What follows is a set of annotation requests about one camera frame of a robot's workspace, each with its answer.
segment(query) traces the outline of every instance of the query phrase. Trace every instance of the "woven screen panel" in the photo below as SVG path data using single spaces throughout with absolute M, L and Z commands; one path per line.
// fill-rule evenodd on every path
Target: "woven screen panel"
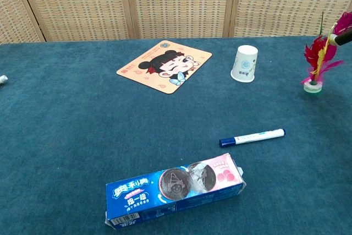
M 33 0 L 52 41 L 127 39 L 122 0 Z
M 348 9 L 351 0 L 239 0 L 234 36 L 318 35 Z
M 22 0 L 0 0 L 0 43 L 39 41 Z
M 135 0 L 141 38 L 221 37 L 226 0 Z

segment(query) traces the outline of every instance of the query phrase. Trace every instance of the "blue box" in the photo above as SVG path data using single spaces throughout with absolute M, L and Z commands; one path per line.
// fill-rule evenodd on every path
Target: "blue box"
M 106 185 L 115 229 L 238 195 L 246 186 L 230 154 Z

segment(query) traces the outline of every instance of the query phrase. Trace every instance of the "red feather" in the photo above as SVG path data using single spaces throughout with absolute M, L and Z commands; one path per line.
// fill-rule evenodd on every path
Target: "red feather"
M 341 18 L 337 21 L 337 24 L 333 30 L 333 33 L 336 35 L 340 35 L 345 31 L 352 29 L 352 13 L 344 12 Z

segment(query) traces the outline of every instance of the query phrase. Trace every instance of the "felt tablecloth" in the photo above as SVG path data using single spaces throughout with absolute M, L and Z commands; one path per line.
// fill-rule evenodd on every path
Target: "felt tablecloth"
M 348 234 L 352 44 L 311 96 L 300 82 L 314 38 L 169 39 L 213 54 L 171 95 L 116 75 L 159 39 L 1 45 L 0 233 Z M 240 45 L 259 50 L 252 83 L 230 76 Z M 287 135 L 218 146 L 278 128 Z M 226 152 L 244 171 L 240 195 L 104 224 L 107 183 Z

